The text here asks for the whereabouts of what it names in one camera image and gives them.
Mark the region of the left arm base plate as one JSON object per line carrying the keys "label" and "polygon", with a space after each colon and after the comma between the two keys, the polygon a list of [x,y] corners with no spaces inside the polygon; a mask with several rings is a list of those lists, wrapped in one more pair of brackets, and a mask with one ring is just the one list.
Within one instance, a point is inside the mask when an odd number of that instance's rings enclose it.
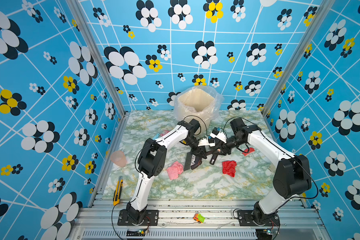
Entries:
{"label": "left arm base plate", "polygon": [[118,217],[118,226],[157,226],[159,220],[158,210],[145,210],[141,213],[130,213],[121,210]]}

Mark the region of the black pink hand brush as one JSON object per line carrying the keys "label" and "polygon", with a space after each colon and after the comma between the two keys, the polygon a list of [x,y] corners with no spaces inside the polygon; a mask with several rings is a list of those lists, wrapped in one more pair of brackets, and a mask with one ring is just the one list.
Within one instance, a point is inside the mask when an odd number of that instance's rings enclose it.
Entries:
{"label": "black pink hand brush", "polygon": [[186,161],[184,164],[184,171],[194,170],[198,168],[202,164],[203,159],[206,158],[207,158],[206,154],[201,154],[200,156],[196,156],[193,155],[191,152],[187,153]]}

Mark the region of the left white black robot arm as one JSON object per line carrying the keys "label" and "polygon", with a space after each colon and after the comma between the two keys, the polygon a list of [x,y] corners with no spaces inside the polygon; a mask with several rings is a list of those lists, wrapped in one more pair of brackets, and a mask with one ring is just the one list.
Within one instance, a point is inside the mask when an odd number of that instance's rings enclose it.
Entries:
{"label": "left white black robot arm", "polygon": [[199,146],[199,140],[195,137],[195,134],[200,129],[201,126],[198,120],[192,119],[190,122],[182,120],[162,137],[155,140],[149,138],[145,141],[137,159],[137,171],[140,175],[136,191],[126,207],[131,222],[134,224],[143,222],[152,184],[154,179],[162,172],[167,151],[170,148],[177,143],[185,142],[185,145],[191,148],[190,168],[192,169],[197,168],[202,163],[202,160],[207,158],[205,147]]}

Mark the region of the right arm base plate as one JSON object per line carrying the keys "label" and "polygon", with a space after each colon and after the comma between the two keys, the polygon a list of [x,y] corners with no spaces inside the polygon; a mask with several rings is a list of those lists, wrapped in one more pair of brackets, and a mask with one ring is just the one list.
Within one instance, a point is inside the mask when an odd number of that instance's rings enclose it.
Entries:
{"label": "right arm base plate", "polygon": [[276,227],[280,225],[280,218],[276,213],[266,215],[262,211],[238,210],[237,219],[241,227]]}

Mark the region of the black dustpan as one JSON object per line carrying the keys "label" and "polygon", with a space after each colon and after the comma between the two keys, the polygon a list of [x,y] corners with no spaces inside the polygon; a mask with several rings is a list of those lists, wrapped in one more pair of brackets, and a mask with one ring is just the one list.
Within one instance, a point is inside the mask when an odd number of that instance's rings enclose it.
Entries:
{"label": "black dustpan", "polygon": [[209,156],[211,155],[211,159],[210,159],[210,165],[214,165],[218,156],[226,156],[228,154],[227,151],[222,150],[222,149],[215,149],[215,150],[210,150],[206,152],[206,155]]}

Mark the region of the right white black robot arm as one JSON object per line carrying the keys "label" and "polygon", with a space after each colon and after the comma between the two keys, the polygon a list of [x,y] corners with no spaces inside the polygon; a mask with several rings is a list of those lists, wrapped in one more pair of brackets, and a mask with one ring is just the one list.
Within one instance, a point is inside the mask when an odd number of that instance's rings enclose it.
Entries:
{"label": "right white black robot arm", "polygon": [[304,155],[295,155],[270,139],[256,124],[246,125],[243,118],[234,117],[229,121],[233,135],[216,145],[213,155],[226,156],[232,149],[241,152],[241,145],[251,145],[259,150],[276,167],[273,188],[254,205],[253,222],[264,226],[276,216],[278,210],[290,199],[297,199],[311,189],[310,164]]}

